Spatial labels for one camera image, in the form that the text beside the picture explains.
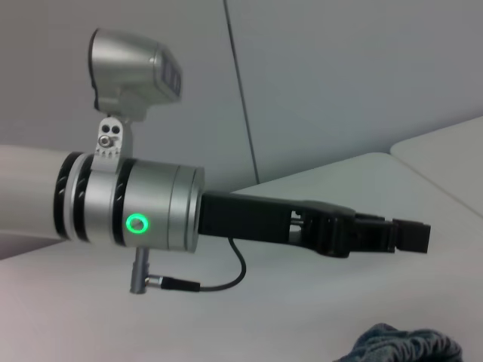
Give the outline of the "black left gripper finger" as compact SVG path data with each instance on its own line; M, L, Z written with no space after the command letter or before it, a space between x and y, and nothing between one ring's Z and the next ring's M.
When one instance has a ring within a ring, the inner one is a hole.
M423 222L357 213L349 233L349 251L427 253L430 233L431 226Z

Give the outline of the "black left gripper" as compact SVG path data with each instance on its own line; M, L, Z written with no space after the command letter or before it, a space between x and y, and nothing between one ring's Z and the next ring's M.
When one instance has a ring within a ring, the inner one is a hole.
M198 233L306 248L346 258L355 211L320 201L220 192L202 195Z

